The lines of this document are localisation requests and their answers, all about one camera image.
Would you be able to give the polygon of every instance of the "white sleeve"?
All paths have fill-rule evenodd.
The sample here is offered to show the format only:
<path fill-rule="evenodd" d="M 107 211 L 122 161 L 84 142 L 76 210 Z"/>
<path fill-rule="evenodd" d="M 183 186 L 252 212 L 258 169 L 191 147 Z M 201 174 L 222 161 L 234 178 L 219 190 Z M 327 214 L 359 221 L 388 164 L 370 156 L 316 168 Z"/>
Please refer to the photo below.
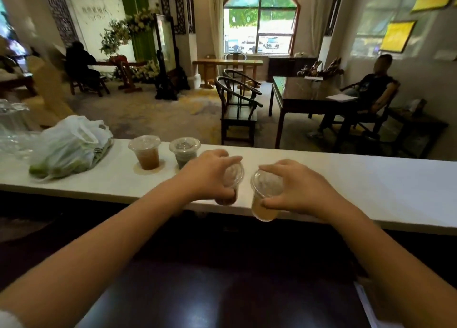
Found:
<path fill-rule="evenodd" d="M 0 328 L 24 328 L 16 316 L 0 311 Z"/>

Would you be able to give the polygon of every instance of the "seated man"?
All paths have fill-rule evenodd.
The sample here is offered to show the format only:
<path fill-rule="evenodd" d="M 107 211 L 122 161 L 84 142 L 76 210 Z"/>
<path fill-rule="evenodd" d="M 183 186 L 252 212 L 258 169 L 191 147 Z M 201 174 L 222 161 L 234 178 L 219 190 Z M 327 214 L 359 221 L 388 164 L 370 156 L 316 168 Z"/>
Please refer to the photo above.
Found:
<path fill-rule="evenodd" d="M 358 114 L 375 114 L 387 104 L 392 94 L 397 90 L 398 83 L 387 75 L 392 64 L 392 55 L 384 54 L 378 57 L 374 64 L 374 73 L 365 76 L 355 88 L 346 94 L 359 97 L 353 103 L 354 114 L 345 117 L 357 118 Z M 310 138 L 323 138 L 323 130 L 331 127 L 336 114 L 325 114 L 319 129 L 307 134 Z"/>
<path fill-rule="evenodd" d="M 89 69 L 87 66 L 95 64 L 96 59 L 84 50 L 81 42 L 74 42 L 67 49 L 66 59 L 65 70 L 73 80 L 83 83 L 94 90 L 100 86 L 100 72 Z"/>

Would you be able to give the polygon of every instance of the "dark wooden cabinet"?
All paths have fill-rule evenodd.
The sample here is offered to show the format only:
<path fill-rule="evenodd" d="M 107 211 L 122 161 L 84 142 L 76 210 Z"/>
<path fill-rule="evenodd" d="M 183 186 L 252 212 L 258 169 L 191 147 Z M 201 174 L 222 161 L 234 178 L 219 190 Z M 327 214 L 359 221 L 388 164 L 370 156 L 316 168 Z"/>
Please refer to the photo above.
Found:
<path fill-rule="evenodd" d="M 272 83 L 273 77 L 296 77 L 297 72 L 306 65 L 313 65 L 317 59 L 313 57 L 269 57 L 268 80 Z"/>

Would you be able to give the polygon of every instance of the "pale yellow liquid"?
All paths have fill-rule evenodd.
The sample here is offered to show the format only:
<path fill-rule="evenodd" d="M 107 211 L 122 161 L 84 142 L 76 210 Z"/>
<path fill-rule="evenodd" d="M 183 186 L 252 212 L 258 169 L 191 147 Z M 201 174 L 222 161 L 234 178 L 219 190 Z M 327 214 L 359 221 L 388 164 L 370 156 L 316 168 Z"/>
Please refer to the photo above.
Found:
<path fill-rule="evenodd" d="M 266 209 L 260 205 L 261 201 L 262 197 L 254 194 L 254 198 L 252 200 L 252 214 L 260 221 L 273 221 L 279 214 L 279 210 Z"/>

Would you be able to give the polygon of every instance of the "left hand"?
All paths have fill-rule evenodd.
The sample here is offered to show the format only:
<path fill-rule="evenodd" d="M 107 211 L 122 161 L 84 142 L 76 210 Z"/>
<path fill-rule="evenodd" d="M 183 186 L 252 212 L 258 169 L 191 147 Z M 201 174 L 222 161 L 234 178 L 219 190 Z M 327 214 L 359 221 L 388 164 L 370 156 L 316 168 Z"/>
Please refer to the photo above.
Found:
<path fill-rule="evenodd" d="M 189 193 L 191 201 L 200 199 L 230 199 L 233 189 L 224 187 L 225 170 L 239 163 L 241 156 L 228 157 L 223 149 L 208 150 L 189 161 L 174 179 L 180 189 Z"/>

